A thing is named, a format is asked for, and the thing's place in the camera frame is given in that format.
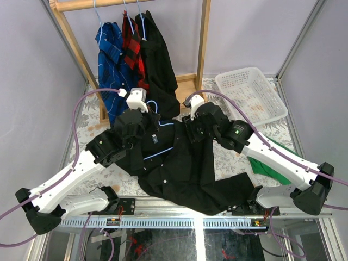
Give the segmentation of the light blue wire hanger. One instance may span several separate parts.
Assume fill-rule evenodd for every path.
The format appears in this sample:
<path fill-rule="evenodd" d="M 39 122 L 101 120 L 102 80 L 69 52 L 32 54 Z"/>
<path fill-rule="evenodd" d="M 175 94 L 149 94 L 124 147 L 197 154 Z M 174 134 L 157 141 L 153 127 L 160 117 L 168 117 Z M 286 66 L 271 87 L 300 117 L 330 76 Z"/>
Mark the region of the light blue wire hanger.
<path fill-rule="evenodd" d="M 157 113 L 158 112 L 158 103 L 156 102 L 156 101 L 154 101 L 154 100 L 148 100 L 147 102 L 146 102 L 146 104 L 147 105 L 149 105 L 150 103 L 153 103 L 154 104 L 154 106 L 155 106 L 155 112 Z M 167 123 L 161 123 L 161 121 L 159 120 L 158 121 L 158 130 L 157 130 L 157 132 L 158 131 L 162 131 L 163 130 L 163 128 L 164 127 L 166 127 L 166 126 L 174 126 L 174 123 L 173 122 L 167 122 Z M 152 158 L 154 158 L 154 157 L 157 157 L 157 156 L 159 156 L 159 155 L 161 155 L 161 154 L 164 154 L 164 153 L 166 153 L 166 152 L 169 152 L 170 150 L 172 150 L 173 149 L 173 146 L 172 147 L 169 147 L 169 148 L 167 148 L 167 149 L 165 149 L 165 150 L 162 150 L 162 151 L 160 151 L 160 152 L 157 152 L 157 153 L 155 153 L 155 154 L 152 154 L 152 155 L 150 155 L 150 156 L 147 156 L 147 157 L 145 157 L 145 158 L 143 158 L 143 160 L 149 160 L 149 159 L 152 159 Z"/>

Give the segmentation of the black button shirt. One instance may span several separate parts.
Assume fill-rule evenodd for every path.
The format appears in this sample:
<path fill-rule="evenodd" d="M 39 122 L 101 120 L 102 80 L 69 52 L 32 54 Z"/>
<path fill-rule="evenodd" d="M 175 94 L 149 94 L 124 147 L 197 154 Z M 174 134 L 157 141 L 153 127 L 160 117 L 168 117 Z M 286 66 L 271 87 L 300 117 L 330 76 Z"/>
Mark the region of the black button shirt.
<path fill-rule="evenodd" d="M 116 165 L 137 177 L 148 195 L 171 201 L 206 215 L 216 215 L 232 206 L 245 204 L 254 186 L 247 173 L 216 180 L 213 141 L 191 143 L 184 123 L 171 120 L 158 132 L 146 134 L 140 141 L 141 155 L 127 153 Z M 143 158 L 173 149 L 149 160 Z"/>

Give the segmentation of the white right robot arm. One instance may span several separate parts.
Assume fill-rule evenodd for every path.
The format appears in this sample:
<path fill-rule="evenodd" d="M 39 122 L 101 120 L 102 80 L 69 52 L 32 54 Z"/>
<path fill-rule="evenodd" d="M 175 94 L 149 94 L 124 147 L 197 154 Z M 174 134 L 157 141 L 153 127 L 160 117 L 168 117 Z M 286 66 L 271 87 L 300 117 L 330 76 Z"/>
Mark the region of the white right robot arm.
<path fill-rule="evenodd" d="M 258 215 L 272 207 L 295 206 L 309 215 L 320 214 L 332 187 L 331 164 L 317 165 L 300 158 L 253 130 L 249 123 L 229 120 L 212 102 L 199 99 L 184 102 L 184 106 L 190 109 L 190 115 L 182 120 L 191 142 L 215 140 L 223 148 L 251 157 L 290 181 L 289 185 L 255 188 L 248 200 L 251 213 Z"/>

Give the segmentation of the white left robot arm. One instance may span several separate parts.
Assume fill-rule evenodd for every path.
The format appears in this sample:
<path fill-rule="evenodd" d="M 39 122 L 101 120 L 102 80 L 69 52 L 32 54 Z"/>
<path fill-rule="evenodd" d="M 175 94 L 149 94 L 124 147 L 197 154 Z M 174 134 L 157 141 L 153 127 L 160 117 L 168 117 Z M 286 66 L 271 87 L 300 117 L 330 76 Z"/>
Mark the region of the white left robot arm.
<path fill-rule="evenodd" d="M 34 189 L 18 190 L 15 196 L 35 233 L 46 234 L 63 220 L 84 213 L 116 213 L 120 199 L 110 186 L 80 196 L 71 196 L 70 192 L 92 174 L 125 158 L 127 153 L 140 156 L 140 141 L 158 130 L 159 120 L 160 115 L 152 109 L 147 112 L 127 109 L 116 118 L 113 127 L 87 143 L 76 162 Z"/>

